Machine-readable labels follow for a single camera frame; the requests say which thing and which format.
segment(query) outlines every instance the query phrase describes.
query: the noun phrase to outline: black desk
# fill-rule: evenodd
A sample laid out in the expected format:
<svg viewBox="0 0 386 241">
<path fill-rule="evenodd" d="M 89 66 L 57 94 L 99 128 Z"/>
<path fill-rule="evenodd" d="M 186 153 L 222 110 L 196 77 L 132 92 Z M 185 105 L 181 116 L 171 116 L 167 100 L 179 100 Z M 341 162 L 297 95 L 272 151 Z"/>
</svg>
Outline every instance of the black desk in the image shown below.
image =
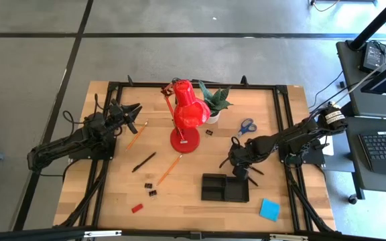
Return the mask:
<svg viewBox="0 0 386 241">
<path fill-rule="evenodd" d="M 355 172 L 350 154 L 348 139 L 345 133 L 334 135 L 333 137 L 334 155 L 325 155 L 326 165 L 322 168 L 324 171 L 343 171 Z"/>
<path fill-rule="evenodd" d="M 367 73 L 361 72 L 358 69 L 361 61 L 361 52 L 354 52 L 348 49 L 345 42 L 338 42 L 336 44 L 336 48 L 338 50 L 343 74 L 348 86 L 357 83 L 366 77 Z M 351 102 L 342 109 L 344 114 L 349 116 L 386 117 L 386 96 L 362 93 L 360 91 L 362 86 L 359 86 L 356 90 L 349 94 Z M 349 111 L 346 110 L 351 109 L 352 114 L 347 114 Z"/>
<path fill-rule="evenodd" d="M 386 131 L 386 120 L 374 118 L 347 117 L 349 147 L 354 161 L 355 173 L 352 174 L 359 199 L 364 199 L 362 189 L 386 191 L 386 175 L 374 173 L 369 169 L 366 155 L 361 147 L 358 134 L 365 131 Z"/>
</svg>

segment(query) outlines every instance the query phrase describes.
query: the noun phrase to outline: green leaves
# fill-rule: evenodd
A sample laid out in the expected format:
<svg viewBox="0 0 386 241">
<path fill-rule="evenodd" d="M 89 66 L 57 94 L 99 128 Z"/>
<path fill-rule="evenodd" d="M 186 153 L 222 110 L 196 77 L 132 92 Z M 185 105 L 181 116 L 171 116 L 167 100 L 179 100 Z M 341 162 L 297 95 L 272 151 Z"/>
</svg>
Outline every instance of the green leaves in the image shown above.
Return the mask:
<svg viewBox="0 0 386 241">
<path fill-rule="evenodd" d="M 232 104 L 229 103 L 227 100 L 223 100 L 223 101 L 220 101 L 219 104 L 215 106 L 215 109 L 217 110 L 226 109 L 227 107 L 229 107 L 229 105 L 232 105 Z"/>
<path fill-rule="evenodd" d="M 211 91 L 209 91 L 206 87 L 205 84 L 202 81 L 199 81 L 199 87 L 202 93 L 204 94 L 204 99 L 212 99 L 212 94 Z"/>
<path fill-rule="evenodd" d="M 211 114 L 218 113 L 222 109 L 226 109 L 231 103 L 226 101 L 227 96 L 229 95 L 229 90 L 231 87 L 227 87 L 224 90 L 220 88 L 215 92 L 214 95 L 205 87 L 205 84 L 202 81 L 199 81 L 199 87 L 204 94 L 204 101 L 211 110 Z"/>
<path fill-rule="evenodd" d="M 231 86 L 229 86 L 221 91 L 220 100 L 226 100 L 227 99 L 227 96 L 229 95 L 230 89 L 231 89 Z"/>
</svg>

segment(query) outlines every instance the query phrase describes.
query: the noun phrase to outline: lamp base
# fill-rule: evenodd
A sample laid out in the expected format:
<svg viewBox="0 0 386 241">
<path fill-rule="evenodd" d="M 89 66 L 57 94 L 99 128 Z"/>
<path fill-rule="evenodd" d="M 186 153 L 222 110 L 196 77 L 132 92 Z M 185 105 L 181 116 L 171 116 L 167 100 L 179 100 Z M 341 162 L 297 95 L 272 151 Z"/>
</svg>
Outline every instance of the lamp base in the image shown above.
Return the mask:
<svg viewBox="0 0 386 241">
<path fill-rule="evenodd" d="M 181 136 L 177 133 L 177 129 L 174 129 L 171 132 L 171 145 L 177 152 L 191 153 L 199 146 L 199 132 L 196 128 L 181 129 L 181 131 L 187 143 L 181 143 Z"/>
</svg>

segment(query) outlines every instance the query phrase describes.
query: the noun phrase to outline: red block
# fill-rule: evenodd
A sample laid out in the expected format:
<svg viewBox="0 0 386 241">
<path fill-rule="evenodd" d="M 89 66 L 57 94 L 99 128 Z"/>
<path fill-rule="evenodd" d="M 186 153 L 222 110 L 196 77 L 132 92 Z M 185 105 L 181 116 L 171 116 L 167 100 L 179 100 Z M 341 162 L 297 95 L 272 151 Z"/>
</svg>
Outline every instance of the red block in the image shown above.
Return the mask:
<svg viewBox="0 0 386 241">
<path fill-rule="evenodd" d="M 132 214 L 134 214 L 135 212 L 138 212 L 142 208 L 143 208 L 142 204 L 136 205 L 134 208 L 132 208 Z"/>
</svg>

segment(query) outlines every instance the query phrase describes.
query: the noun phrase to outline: white cable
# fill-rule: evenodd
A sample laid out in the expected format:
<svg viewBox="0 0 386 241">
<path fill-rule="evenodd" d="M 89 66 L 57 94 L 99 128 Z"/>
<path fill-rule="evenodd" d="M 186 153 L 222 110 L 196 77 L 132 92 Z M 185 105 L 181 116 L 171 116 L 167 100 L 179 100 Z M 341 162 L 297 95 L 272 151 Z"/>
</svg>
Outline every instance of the white cable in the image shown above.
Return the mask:
<svg viewBox="0 0 386 241">
<path fill-rule="evenodd" d="M 331 5 L 331 6 L 327 7 L 326 9 L 323 9 L 323 10 L 321 10 L 321 9 L 317 8 L 315 3 L 313 4 L 313 6 L 314 6 L 314 7 L 315 7 L 315 9 L 317 9 L 318 11 L 320 11 L 320 12 L 323 12 L 323 11 L 327 11 L 327 10 L 329 10 L 330 8 L 332 8 L 333 6 L 335 6 L 335 5 L 336 5 L 338 2 L 340 2 L 340 0 L 338 0 L 338 1 L 335 1 L 335 2 L 333 3 L 333 5 Z"/>
<path fill-rule="evenodd" d="M 338 101 L 336 101 L 334 105 L 336 105 L 337 103 L 339 103 L 343 98 L 345 98 L 347 95 L 349 95 L 352 91 L 354 91 L 357 87 L 359 87 L 364 81 L 366 81 L 371 75 L 373 75 L 376 71 L 378 71 L 380 68 L 382 68 L 382 66 L 386 65 L 386 62 L 381 64 L 378 68 L 376 68 L 375 70 L 373 70 L 370 74 L 368 74 L 366 77 L 364 77 L 356 86 L 354 86 L 352 89 L 350 89 L 348 91 L 348 93 L 346 93 L 344 96 L 342 96 L 342 98 L 340 98 Z"/>
</svg>

